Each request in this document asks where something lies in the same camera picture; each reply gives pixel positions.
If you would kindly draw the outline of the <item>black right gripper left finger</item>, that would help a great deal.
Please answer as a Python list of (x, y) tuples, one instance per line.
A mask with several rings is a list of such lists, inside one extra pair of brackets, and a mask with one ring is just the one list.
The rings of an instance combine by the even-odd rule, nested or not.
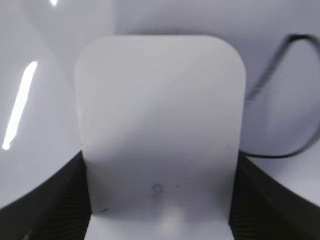
[(83, 240), (91, 219), (82, 152), (28, 194), (0, 210), (2, 240)]

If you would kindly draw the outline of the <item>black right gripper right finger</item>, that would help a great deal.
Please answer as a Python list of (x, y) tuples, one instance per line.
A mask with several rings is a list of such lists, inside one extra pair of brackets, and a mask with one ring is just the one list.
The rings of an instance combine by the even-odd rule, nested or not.
[(236, 240), (318, 240), (320, 208), (239, 153), (228, 220)]

